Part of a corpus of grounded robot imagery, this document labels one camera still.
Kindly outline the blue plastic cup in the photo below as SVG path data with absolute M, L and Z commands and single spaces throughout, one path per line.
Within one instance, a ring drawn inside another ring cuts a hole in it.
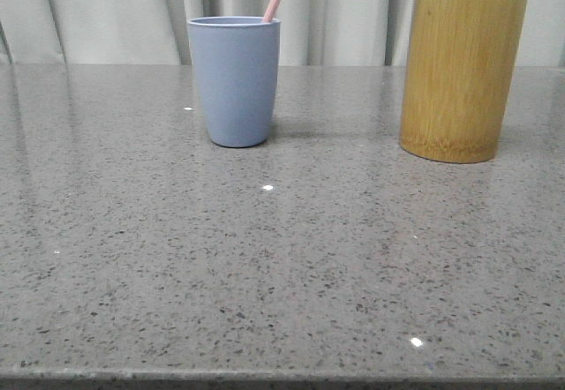
M 281 21 L 222 16 L 187 22 L 207 133 L 219 146 L 268 139 L 275 106 Z

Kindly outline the bamboo wooden cup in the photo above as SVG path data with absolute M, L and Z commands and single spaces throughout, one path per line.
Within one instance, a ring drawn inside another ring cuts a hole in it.
M 399 143 L 450 163 L 497 151 L 528 0 L 414 0 Z

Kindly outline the white curtain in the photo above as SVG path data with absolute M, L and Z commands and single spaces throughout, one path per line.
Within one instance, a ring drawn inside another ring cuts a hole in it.
M 268 0 L 1 0 L 5 64 L 188 64 L 186 24 Z M 402 65 L 413 0 L 282 0 L 284 65 Z M 528 0 L 517 63 L 564 63 L 564 0 Z

